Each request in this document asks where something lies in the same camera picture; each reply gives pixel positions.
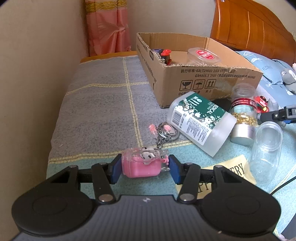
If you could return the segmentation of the pink keychain jar charm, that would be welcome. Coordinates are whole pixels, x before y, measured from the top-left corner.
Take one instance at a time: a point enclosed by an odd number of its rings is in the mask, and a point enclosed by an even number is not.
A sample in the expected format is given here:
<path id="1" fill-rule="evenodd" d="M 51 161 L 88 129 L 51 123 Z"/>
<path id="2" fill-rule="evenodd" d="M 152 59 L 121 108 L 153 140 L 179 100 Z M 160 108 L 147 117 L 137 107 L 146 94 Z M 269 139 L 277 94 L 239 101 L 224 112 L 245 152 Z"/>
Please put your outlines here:
<path id="1" fill-rule="evenodd" d="M 170 170 L 169 152 L 163 145 L 178 139 L 180 132 L 167 122 L 151 124 L 149 130 L 155 138 L 155 147 L 128 148 L 122 153 L 122 173 L 128 178 L 154 177 Z"/>

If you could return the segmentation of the red toy train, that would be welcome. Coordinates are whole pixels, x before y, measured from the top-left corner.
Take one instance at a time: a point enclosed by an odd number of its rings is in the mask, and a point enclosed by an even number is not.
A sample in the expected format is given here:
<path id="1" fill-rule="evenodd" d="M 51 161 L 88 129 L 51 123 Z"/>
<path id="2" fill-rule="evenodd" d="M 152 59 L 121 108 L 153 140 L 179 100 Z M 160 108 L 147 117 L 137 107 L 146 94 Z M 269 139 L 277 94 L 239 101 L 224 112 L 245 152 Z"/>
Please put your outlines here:
<path id="1" fill-rule="evenodd" d="M 257 113 L 267 113 L 269 108 L 267 106 L 268 102 L 264 96 L 255 96 L 254 101 L 257 104 L 256 111 Z"/>

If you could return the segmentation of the blue floral pillow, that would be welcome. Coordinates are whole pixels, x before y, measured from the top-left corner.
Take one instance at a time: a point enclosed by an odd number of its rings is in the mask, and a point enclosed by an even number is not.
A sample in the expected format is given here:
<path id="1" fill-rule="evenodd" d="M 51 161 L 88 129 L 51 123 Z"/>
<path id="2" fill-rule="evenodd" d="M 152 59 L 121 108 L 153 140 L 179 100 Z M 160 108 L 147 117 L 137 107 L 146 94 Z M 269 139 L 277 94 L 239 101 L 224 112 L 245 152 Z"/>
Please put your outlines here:
<path id="1" fill-rule="evenodd" d="M 238 54 L 246 58 L 255 67 L 263 72 L 257 91 L 267 99 L 277 102 L 280 107 L 295 105 L 295 94 L 286 89 L 281 72 L 287 68 L 295 70 L 284 61 L 269 59 L 260 54 L 249 51 L 238 51 Z"/>

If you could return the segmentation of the grey plush toy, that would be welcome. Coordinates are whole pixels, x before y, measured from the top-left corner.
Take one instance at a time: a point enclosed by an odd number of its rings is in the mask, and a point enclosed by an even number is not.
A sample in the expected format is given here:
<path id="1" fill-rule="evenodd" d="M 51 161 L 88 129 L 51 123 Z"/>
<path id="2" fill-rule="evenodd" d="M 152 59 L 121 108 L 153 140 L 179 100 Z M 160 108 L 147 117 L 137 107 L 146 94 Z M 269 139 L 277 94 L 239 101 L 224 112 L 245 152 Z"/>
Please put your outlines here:
<path id="1" fill-rule="evenodd" d="M 281 78 L 282 81 L 286 87 L 287 90 L 292 92 L 293 94 L 296 94 L 296 78 L 295 78 L 295 72 L 293 70 L 285 68 L 281 72 Z"/>

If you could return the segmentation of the glass jar with gold beads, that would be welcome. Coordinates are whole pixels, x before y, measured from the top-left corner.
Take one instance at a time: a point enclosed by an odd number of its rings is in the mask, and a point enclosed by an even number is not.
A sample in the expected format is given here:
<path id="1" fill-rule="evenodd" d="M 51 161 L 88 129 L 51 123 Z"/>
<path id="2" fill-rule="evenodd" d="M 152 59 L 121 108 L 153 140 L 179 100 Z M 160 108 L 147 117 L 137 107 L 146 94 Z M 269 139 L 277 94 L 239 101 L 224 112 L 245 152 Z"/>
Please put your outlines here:
<path id="1" fill-rule="evenodd" d="M 236 84 L 232 89 L 230 113 L 236 118 L 232 129 L 231 142 L 251 146 L 257 126 L 257 104 L 254 100 L 255 88 L 248 83 Z"/>

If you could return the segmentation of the clear plastic cup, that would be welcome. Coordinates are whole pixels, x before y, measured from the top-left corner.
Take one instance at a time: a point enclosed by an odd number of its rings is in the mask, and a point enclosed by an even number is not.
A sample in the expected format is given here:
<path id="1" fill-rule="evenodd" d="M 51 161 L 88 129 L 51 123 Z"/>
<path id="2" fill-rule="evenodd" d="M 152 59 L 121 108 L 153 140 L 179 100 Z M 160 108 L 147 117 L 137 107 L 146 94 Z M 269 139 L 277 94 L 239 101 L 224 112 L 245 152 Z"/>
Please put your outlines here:
<path id="1" fill-rule="evenodd" d="M 267 185 L 274 179 L 282 141 L 282 129 L 277 123 L 266 121 L 259 126 L 248 160 L 248 171 L 256 184 Z"/>

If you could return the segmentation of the yellow printed card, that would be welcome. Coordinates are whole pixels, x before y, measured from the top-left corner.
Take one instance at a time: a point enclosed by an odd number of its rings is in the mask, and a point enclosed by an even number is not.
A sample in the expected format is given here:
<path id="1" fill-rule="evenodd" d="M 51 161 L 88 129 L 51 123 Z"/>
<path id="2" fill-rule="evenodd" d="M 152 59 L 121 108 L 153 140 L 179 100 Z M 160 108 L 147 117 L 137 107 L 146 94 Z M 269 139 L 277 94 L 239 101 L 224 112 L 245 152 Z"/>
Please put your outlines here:
<path id="1" fill-rule="evenodd" d="M 214 186 L 214 190 L 226 187 L 234 189 L 235 185 L 238 185 L 239 188 L 246 190 L 250 190 L 255 187 L 255 185 L 236 175 L 222 165 L 215 165 L 211 170 L 201 168 L 199 183 L 210 183 Z"/>

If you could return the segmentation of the frosted green-label bottle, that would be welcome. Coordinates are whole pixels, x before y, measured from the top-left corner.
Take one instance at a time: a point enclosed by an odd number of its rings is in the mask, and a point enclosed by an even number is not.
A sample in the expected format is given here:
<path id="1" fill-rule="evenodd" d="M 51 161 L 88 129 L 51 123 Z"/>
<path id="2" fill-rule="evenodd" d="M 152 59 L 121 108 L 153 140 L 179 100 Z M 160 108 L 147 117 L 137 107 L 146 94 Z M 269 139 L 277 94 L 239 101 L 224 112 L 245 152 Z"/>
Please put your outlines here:
<path id="1" fill-rule="evenodd" d="M 189 91 L 171 103 L 167 122 L 213 157 L 225 143 L 237 119 L 212 101 Z"/>

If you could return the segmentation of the grey checked bed cover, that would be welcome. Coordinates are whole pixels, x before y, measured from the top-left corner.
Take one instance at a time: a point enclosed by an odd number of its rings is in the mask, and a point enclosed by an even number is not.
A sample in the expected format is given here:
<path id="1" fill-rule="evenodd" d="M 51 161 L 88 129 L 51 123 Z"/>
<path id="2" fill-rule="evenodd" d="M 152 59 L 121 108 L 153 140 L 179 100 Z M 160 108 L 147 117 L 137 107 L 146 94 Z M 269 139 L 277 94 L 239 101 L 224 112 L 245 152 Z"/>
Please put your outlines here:
<path id="1" fill-rule="evenodd" d="M 59 112 L 51 140 L 47 178 L 69 165 L 88 169 L 101 162 L 111 162 L 127 148 L 155 146 L 150 124 L 166 121 L 168 108 L 160 108 L 137 56 L 85 62 L 71 81 Z M 260 185 L 271 193 L 295 176 L 295 123 L 283 129 L 280 164 L 274 180 Z M 183 135 L 168 142 L 164 149 L 182 163 L 192 162 L 202 168 L 244 155 L 251 148 L 233 144 L 229 139 L 212 158 Z M 119 195 L 174 195 L 177 187 L 170 173 L 156 177 L 130 179 L 121 175 L 112 185 Z M 295 180 L 278 190 L 274 197 L 281 206 L 278 233 L 295 215 Z"/>

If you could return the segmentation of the orange wooden headboard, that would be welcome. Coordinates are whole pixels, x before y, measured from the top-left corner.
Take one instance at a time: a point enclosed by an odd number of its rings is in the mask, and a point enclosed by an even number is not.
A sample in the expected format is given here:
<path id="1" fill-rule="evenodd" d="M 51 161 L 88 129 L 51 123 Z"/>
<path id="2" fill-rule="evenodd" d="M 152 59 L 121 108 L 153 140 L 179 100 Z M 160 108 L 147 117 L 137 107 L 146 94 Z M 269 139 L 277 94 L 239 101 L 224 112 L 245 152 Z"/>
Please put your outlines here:
<path id="1" fill-rule="evenodd" d="M 295 39 L 280 19 L 255 1 L 216 1 L 210 37 L 229 48 L 295 63 Z"/>

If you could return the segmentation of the clear container with red label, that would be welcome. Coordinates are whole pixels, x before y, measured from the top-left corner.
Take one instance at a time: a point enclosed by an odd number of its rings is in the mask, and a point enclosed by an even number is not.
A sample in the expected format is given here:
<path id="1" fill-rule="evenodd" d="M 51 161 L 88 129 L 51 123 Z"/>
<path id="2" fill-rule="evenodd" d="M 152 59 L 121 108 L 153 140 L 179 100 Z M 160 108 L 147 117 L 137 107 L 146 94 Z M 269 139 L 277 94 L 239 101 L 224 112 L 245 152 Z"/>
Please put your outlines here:
<path id="1" fill-rule="evenodd" d="M 204 48 L 190 48 L 187 51 L 187 64 L 197 66 L 215 65 L 221 59 L 211 51 Z"/>

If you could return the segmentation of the open cardboard box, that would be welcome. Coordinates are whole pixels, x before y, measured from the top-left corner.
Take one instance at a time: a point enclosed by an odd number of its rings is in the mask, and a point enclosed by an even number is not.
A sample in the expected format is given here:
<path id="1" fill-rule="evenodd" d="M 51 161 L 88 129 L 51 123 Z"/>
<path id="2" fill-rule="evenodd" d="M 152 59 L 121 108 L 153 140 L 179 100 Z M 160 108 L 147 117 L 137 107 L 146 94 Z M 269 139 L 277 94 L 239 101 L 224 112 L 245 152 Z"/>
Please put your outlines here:
<path id="1" fill-rule="evenodd" d="M 137 54 L 160 107 L 167 108 L 189 91 L 215 100 L 228 98 L 239 83 L 257 87 L 262 72 L 240 54 L 207 37 L 177 33 L 137 33 Z M 221 61 L 215 65 L 187 64 L 190 48 L 204 48 Z M 153 49 L 170 49 L 171 64 Z"/>

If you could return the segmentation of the black blue red toy cube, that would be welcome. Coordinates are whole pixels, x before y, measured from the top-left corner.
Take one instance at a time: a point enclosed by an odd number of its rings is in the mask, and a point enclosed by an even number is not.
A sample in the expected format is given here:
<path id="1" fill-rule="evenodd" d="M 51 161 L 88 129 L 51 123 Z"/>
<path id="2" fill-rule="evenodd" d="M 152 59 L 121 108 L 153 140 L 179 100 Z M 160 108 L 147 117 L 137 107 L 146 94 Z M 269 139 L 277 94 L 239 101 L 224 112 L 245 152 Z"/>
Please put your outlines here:
<path id="1" fill-rule="evenodd" d="M 170 49 L 153 49 L 154 52 L 156 52 L 162 59 L 163 63 L 166 65 L 171 64 L 171 50 Z"/>

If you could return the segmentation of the pink patterned curtain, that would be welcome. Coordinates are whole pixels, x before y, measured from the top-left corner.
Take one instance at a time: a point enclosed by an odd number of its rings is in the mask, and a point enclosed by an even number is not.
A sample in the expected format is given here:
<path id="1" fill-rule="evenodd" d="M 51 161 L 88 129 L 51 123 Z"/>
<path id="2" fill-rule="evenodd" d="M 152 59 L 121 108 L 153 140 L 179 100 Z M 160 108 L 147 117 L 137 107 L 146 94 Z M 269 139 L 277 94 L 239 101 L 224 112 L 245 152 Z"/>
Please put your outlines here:
<path id="1" fill-rule="evenodd" d="M 90 56 L 131 50 L 127 1 L 85 1 Z"/>

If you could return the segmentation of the wooden bedside frame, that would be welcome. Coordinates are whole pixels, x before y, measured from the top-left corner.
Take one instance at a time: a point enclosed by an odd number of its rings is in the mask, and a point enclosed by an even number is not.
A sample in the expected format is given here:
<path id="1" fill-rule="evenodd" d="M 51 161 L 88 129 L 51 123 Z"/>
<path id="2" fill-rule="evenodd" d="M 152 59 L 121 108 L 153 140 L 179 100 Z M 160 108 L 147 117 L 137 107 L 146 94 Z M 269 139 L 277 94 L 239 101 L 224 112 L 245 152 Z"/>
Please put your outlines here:
<path id="1" fill-rule="evenodd" d="M 136 51 L 126 51 L 126 52 L 118 52 L 118 53 L 108 53 L 103 55 L 96 55 L 91 57 L 85 57 L 80 60 L 80 63 L 88 62 L 88 61 L 94 61 L 94 60 L 103 60 L 103 59 L 110 59 L 110 58 L 116 58 L 116 57 L 128 57 L 128 56 L 136 56 Z"/>

